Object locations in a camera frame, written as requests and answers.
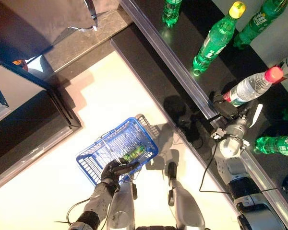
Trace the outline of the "robot right hand dark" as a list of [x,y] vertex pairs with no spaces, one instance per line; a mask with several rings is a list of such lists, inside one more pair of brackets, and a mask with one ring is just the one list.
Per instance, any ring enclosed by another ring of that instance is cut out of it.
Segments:
[[211,92],[209,99],[212,100],[213,106],[219,112],[219,114],[229,120],[238,118],[246,119],[249,114],[254,113],[258,105],[258,100],[255,99],[235,107],[233,104],[229,103],[223,98],[221,91]]

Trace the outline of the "robot left hand dark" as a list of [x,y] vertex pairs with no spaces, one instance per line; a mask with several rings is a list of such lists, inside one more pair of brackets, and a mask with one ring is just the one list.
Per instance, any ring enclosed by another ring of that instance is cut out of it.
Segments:
[[139,165],[140,163],[138,161],[128,162],[123,158],[119,158],[119,161],[112,160],[102,171],[101,183],[106,184],[107,190],[111,196],[113,196],[114,193],[120,189],[119,177],[136,169]]

